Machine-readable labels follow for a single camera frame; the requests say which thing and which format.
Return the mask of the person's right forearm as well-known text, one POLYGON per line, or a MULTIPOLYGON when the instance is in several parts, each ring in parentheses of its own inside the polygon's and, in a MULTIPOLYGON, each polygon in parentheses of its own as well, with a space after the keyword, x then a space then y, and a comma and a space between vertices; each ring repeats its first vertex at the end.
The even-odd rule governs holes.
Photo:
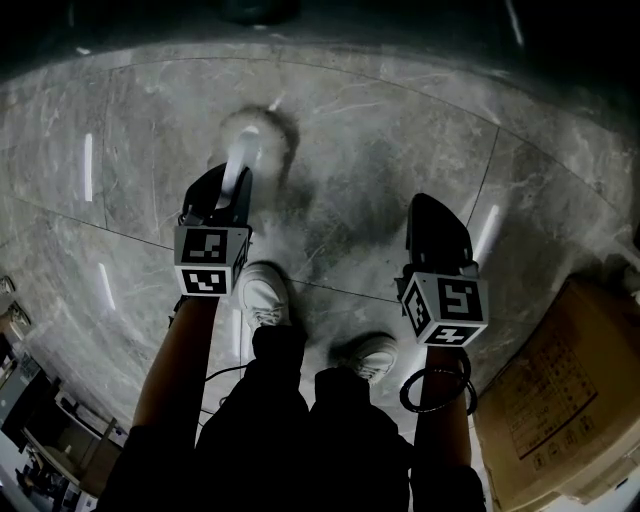
POLYGON ((441 403, 454 396, 446 406, 418 416, 414 438, 413 479, 456 467, 470 467, 472 461, 466 398, 457 392, 459 379, 446 373, 424 376, 421 401, 441 403))

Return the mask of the person's left white shoe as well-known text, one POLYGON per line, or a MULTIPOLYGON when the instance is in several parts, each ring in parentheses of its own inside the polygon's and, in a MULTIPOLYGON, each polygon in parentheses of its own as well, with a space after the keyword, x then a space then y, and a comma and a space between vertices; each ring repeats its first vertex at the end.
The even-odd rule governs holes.
POLYGON ((237 288, 242 313, 252 332, 260 327, 291 325, 288 292, 272 266, 254 263, 245 267, 237 288))

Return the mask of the person's black printed shirt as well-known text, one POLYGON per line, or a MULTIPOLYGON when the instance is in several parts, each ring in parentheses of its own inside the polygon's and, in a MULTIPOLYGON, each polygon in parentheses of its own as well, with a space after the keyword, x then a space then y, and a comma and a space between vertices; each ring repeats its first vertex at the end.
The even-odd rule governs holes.
POLYGON ((486 512, 481 480, 455 468, 430 488, 393 486, 351 471, 326 483, 280 466, 252 475, 238 450, 161 455, 163 436, 132 429, 94 512, 486 512))

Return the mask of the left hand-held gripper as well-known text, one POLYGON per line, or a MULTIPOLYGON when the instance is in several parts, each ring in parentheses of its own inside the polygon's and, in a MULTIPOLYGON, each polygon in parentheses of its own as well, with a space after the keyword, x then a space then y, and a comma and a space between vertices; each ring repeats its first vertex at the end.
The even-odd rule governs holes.
POLYGON ((225 164, 208 170, 187 189, 174 231, 174 267, 184 296, 231 296, 247 261, 252 229, 247 226, 252 171, 245 167, 235 186, 231 201, 231 220, 220 200, 223 195, 225 164))

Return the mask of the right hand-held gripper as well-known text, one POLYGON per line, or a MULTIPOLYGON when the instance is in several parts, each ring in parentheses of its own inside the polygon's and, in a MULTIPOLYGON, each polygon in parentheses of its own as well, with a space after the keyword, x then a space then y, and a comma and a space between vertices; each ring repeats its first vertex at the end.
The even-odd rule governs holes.
POLYGON ((466 226, 443 203, 418 193, 409 205, 406 249, 409 263, 396 285, 416 342, 469 345, 489 324, 489 300, 466 226))

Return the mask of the cluttered dark desk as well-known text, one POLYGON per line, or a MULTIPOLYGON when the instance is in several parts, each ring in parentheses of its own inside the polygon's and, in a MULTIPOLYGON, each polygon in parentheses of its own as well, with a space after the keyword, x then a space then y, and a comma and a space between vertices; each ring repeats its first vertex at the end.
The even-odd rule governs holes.
POLYGON ((97 499, 122 453, 126 433, 117 420, 95 417, 68 398, 28 353, 0 378, 0 431, 19 451, 33 449, 36 462, 97 499))

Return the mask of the person's black trousers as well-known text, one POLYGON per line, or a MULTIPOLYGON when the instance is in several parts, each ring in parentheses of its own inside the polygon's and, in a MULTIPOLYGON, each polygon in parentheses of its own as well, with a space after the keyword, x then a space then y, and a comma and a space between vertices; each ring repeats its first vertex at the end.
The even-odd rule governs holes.
POLYGON ((193 468, 217 485, 213 508, 240 512, 407 512, 410 444, 346 367, 299 391, 305 336, 258 328, 255 358, 205 424, 193 468))

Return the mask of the white fluffy duster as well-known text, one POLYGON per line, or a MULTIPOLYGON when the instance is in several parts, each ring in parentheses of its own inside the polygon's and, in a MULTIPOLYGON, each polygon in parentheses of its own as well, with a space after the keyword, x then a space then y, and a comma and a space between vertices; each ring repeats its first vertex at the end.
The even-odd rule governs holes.
POLYGON ((248 168, 259 175, 274 175, 285 168, 292 139, 281 117, 272 109, 246 106, 221 123, 226 162, 217 209, 231 204, 241 173, 248 168))

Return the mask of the taped cardboard box with label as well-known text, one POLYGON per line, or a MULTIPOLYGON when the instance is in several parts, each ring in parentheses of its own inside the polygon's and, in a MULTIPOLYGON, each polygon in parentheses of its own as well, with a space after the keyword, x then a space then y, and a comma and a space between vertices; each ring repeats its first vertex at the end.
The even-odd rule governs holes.
POLYGON ((589 504, 640 468, 640 304, 565 282, 474 414, 493 508, 589 504))

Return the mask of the person's white shoe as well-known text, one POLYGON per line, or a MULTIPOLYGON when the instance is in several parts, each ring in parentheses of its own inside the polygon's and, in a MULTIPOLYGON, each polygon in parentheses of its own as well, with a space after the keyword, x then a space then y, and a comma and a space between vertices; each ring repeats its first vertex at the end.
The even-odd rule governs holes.
POLYGON ((291 325, 288 292, 272 266, 254 263, 245 267, 237 288, 242 313, 252 332, 260 327, 291 325))
POLYGON ((370 386, 379 383, 395 366, 397 341, 387 335, 362 342, 347 360, 346 366, 370 386))

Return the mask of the person's left forearm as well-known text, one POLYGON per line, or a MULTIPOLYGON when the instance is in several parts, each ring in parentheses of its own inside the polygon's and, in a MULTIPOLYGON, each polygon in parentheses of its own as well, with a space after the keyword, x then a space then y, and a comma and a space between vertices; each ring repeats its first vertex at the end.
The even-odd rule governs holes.
POLYGON ((143 384, 135 427, 195 432, 218 304, 206 297, 181 303, 143 384))

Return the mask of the person's right white shoe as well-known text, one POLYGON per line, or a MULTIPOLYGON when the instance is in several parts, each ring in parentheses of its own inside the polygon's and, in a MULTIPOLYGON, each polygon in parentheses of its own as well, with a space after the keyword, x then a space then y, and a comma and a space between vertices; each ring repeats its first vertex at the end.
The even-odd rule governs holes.
POLYGON ((346 366, 370 386, 379 383, 395 366, 397 341, 387 335, 362 342, 347 360, 346 366))

